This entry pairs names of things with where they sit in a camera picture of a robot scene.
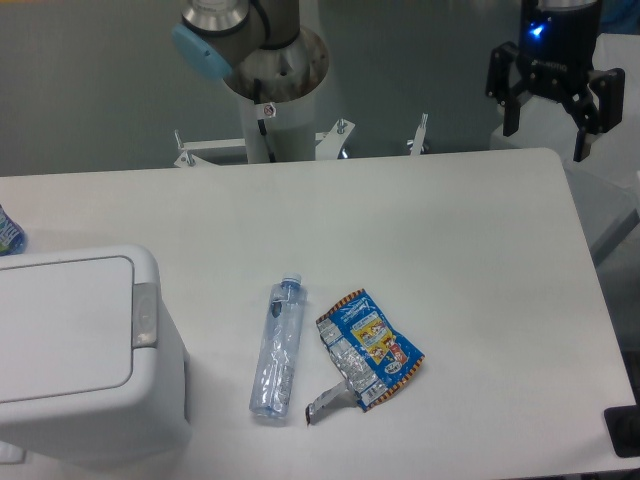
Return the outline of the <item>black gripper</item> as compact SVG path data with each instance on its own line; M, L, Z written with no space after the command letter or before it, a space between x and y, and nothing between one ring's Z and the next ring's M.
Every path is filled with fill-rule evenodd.
M621 122L625 71L593 70L599 21L598 1L521 3L518 47L505 42L492 50L485 89L504 109L505 137L519 129L525 91L560 102L573 119L574 162L586 159L592 143Z

